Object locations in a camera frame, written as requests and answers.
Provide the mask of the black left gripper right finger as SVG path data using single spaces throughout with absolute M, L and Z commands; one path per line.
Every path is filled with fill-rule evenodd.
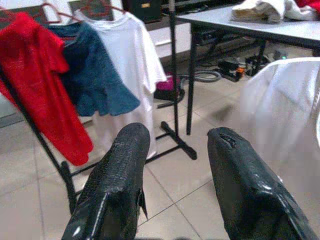
M 207 133 L 216 197 L 230 240 L 319 240 L 280 178 L 230 128 Z

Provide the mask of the pink and black vacuum cleaner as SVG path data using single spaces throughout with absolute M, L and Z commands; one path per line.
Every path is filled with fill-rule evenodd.
M 172 75 L 167 75 L 167 80 L 158 82 L 154 92 L 154 98 L 157 100 L 174 101 L 174 80 Z M 177 101 L 180 102 L 185 96 L 185 90 L 181 87 L 181 79 L 176 77 Z

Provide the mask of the cream folded towel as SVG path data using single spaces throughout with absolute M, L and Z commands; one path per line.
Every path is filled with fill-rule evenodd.
M 285 16 L 285 0 L 245 0 L 231 9 L 231 19 L 238 22 L 267 21 L 280 23 Z

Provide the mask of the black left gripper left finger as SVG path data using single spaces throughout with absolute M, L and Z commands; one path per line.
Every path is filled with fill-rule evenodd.
M 143 173 L 150 133 L 139 122 L 123 127 L 94 167 L 61 240 L 134 240 L 147 212 Z

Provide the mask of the white hanging t-shirt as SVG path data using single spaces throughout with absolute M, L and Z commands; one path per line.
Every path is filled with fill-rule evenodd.
M 150 134 L 148 158 L 157 154 L 154 131 L 156 84 L 167 80 L 154 43 L 145 24 L 126 12 L 115 20 L 93 20 L 80 10 L 75 15 L 99 35 L 122 82 L 140 101 L 135 110 L 119 116 L 95 114 L 93 125 L 103 147 L 110 148 L 118 132 L 127 124 L 139 122 Z

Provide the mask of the large white shirt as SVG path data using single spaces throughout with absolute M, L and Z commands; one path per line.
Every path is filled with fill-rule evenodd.
M 320 205 L 320 57 L 263 68 L 241 94 L 236 123 L 297 200 Z

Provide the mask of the red crumpled garment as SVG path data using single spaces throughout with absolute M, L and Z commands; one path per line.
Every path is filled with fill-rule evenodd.
M 299 7 L 309 6 L 320 13 L 320 0 L 295 0 Z

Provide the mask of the black and silver clothes rack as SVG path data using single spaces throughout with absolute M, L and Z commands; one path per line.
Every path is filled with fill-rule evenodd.
M 174 9 L 174 0 L 169 0 L 169 24 L 170 24 L 170 32 L 171 32 L 171 40 L 172 41 L 176 41 L 175 40 L 175 24 L 176 24 L 176 12 Z M 40 5 L 41 8 L 43 8 L 43 6 L 51 6 L 52 9 L 54 9 L 57 18 L 59 18 L 58 21 L 52 21 L 50 23 L 60 23 L 62 20 L 60 19 L 59 15 L 63 15 L 65 17 L 70 17 L 71 15 L 68 15 L 66 13 L 62 13 L 59 12 L 54 5 L 52 5 L 51 3 L 48 2 L 44 2 L 43 4 Z M 0 22 L 10 22 L 12 19 L 14 19 L 15 16 L 15 12 L 12 12 L 4 7 L 2 7 L 0 5 L 0 11 L 4 12 L 7 17 L 1 18 Z M 197 159 L 197 152 L 189 145 L 187 145 L 187 143 L 185 141 L 182 140 L 182 138 L 180 138 L 179 136 L 179 130 L 178 130 L 178 100 L 182 100 L 182 98 L 178 98 L 177 97 L 177 85 L 180 86 L 180 84 L 177 84 L 177 61 L 176 61 L 176 43 L 172 43 L 172 50 L 171 50 L 171 54 L 172 54 L 172 59 L 171 59 L 171 63 L 172 63 L 172 80 L 173 80 L 173 94 L 174 94 L 174 101 L 173 101 L 173 106 L 174 106 L 174 130 L 172 130 L 168 123 L 165 121 L 161 122 L 161 129 L 164 131 L 163 134 L 157 136 L 155 139 L 156 140 L 160 140 L 164 137 L 169 136 L 175 143 L 176 146 L 172 147 L 162 153 L 159 153 L 157 155 L 154 155 L 153 157 L 146 159 L 145 164 L 149 164 L 167 154 L 170 154 L 178 149 L 182 149 L 189 158 L 191 158 L 192 160 L 196 160 Z M 46 141 L 44 140 L 42 134 L 40 133 L 39 129 L 37 128 L 37 126 L 35 125 L 34 121 L 32 120 L 32 118 L 30 117 L 28 111 L 26 110 L 25 106 L 22 104 L 22 102 L 19 99 L 19 95 L 16 92 L 16 90 L 13 88 L 12 84 L 10 83 L 10 81 L 8 81 L 8 79 L 6 78 L 6 76 L 3 74 L 3 69 L 0 66 L 0 77 L 1 77 L 1 81 L 4 83 L 5 87 L 9 90 L 10 94 L 12 94 L 12 98 L 13 101 L 17 104 L 18 109 L 20 110 L 20 112 L 22 113 L 23 117 L 25 118 L 25 120 L 27 121 L 27 123 L 29 124 L 29 126 L 31 127 L 33 133 L 35 134 L 35 136 L 37 137 L 38 141 L 40 142 L 42 148 L 44 149 L 44 151 L 46 152 L 46 154 L 48 155 L 50 161 L 52 162 L 52 164 L 54 165 L 54 167 L 56 168 L 56 170 L 58 171 L 60 177 L 62 178 L 62 180 L 65 183 L 65 187 L 66 187 L 66 191 L 67 191 L 67 197 L 68 197 L 68 203 L 69 203 L 69 211 L 70 214 L 72 214 L 75 210 L 76 207 L 76 203 L 77 203 L 77 197 L 78 195 L 80 195 L 82 193 L 83 190 L 79 190 L 79 191 L 75 191 L 75 186 L 73 183 L 73 179 L 72 177 L 85 172 L 91 168 L 94 168 L 97 163 L 93 163 L 87 167 L 81 168 L 80 170 L 74 171 L 74 172 L 70 172 L 70 168 L 69 165 L 66 161 L 62 161 L 61 164 L 58 163 L 57 159 L 55 158 L 54 154 L 52 153 L 51 149 L 49 148 L 49 146 L 47 145 Z

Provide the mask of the red hanging shirt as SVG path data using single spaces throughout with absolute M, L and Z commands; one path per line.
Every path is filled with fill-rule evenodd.
M 88 162 L 93 143 L 60 79 L 69 70 L 64 41 L 26 12 L 0 30 L 0 66 L 39 131 L 74 166 Z

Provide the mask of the black power strip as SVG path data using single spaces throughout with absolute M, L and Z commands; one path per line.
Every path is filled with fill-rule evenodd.
M 236 83 L 245 75 L 253 77 L 271 62 L 265 56 L 262 56 L 260 62 L 258 62 L 259 57 L 257 55 L 244 58 L 244 62 L 240 60 L 240 58 L 235 57 L 219 59 L 214 71 L 218 72 L 223 78 Z

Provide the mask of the blue denim garment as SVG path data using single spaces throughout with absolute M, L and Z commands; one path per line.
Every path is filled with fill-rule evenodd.
M 140 105 L 123 83 L 98 33 L 87 23 L 48 29 L 65 40 L 63 55 L 69 71 L 60 77 L 79 116 L 91 117 L 95 112 L 119 116 Z

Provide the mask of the white table with black legs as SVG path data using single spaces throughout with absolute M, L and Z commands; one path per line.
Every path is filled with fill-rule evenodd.
M 239 36 L 252 37 L 263 42 L 277 42 L 291 46 L 320 51 L 319 21 L 284 21 L 278 24 L 239 22 L 231 20 L 232 7 L 221 7 L 211 10 L 177 16 L 180 22 L 190 23 L 191 47 L 189 63 L 189 88 L 187 104 L 186 134 L 192 130 L 192 111 L 194 98 L 194 81 L 197 55 L 196 27 L 206 26 L 215 30 Z

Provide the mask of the red clothes hanger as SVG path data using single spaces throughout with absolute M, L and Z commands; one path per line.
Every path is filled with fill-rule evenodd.
M 93 7 L 92 7 L 92 3 L 94 1 L 98 1 L 102 7 L 103 7 L 103 11 L 102 12 L 95 12 L 93 10 Z M 109 3 L 107 3 L 105 0 L 86 0 L 86 4 L 84 6 L 82 6 L 80 9 L 79 9 L 81 12 L 87 12 L 89 16 L 91 17 L 105 17 L 105 16 L 108 16 L 111 12 L 111 10 L 116 10 L 120 13 L 122 13 L 123 15 L 126 13 L 125 10 L 119 8 L 119 7 L 116 7 L 116 6 L 113 6 Z
M 53 4 L 48 3 L 48 2 L 44 2 L 42 4 L 39 5 L 40 10 L 34 14 L 32 17 L 33 19 L 42 19 L 42 22 L 45 25 L 55 25 L 55 24 L 62 24 L 63 23 L 63 19 L 62 17 L 67 17 L 75 22 L 80 22 L 81 20 L 77 19 L 75 16 L 67 14 L 67 13 L 63 13 L 60 12 Z M 45 7 L 49 7 L 53 10 L 53 13 L 56 16 L 55 20 L 48 20 L 46 17 L 46 13 L 45 13 Z

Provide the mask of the white rolled towel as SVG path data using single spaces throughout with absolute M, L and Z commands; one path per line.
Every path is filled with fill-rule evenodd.
M 320 18 L 319 13 L 309 5 L 299 7 L 295 0 L 284 0 L 284 17 L 297 21 L 316 21 Z

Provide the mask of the black box with label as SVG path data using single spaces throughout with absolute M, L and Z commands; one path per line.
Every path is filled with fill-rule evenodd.
M 162 18 L 161 0 L 122 0 L 122 6 L 144 23 L 159 22 Z

